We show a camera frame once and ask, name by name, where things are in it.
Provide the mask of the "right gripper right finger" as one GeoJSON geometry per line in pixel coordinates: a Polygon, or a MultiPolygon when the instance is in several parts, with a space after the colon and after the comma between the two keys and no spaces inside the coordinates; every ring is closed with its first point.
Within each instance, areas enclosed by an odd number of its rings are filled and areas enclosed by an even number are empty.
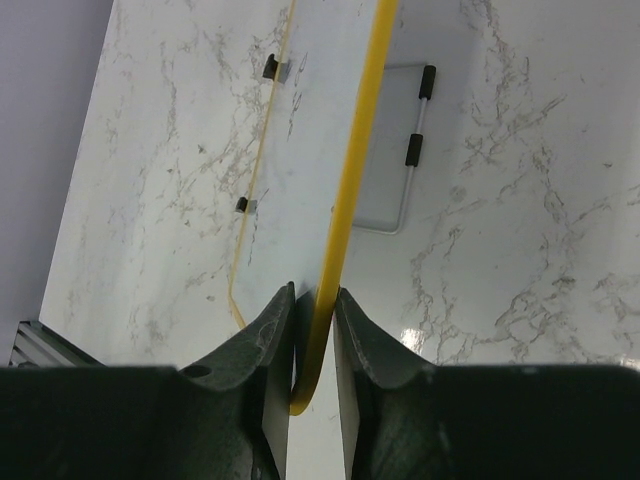
{"type": "Polygon", "coordinates": [[[335,355],[349,479],[635,479],[639,374],[619,365],[437,366],[346,289],[335,355]]]}

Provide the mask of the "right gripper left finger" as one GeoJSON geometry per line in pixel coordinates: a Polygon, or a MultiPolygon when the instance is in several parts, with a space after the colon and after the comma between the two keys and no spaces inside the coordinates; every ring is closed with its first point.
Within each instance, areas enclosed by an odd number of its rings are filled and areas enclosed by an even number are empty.
{"type": "Polygon", "coordinates": [[[5,479],[282,479],[295,291],[191,365],[5,368],[5,479]]]}

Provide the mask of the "yellow framed whiteboard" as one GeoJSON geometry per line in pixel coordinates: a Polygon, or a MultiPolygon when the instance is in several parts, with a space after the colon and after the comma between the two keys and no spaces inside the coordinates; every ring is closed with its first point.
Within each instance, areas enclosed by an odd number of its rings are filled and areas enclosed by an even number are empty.
{"type": "Polygon", "coordinates": [[[228,299],[246,325],[286,283],[309,296],[298,323],[295,416],[322,369],[397,8],[294,1],[279,50],[264,63],[271,93],[228,299]]]}

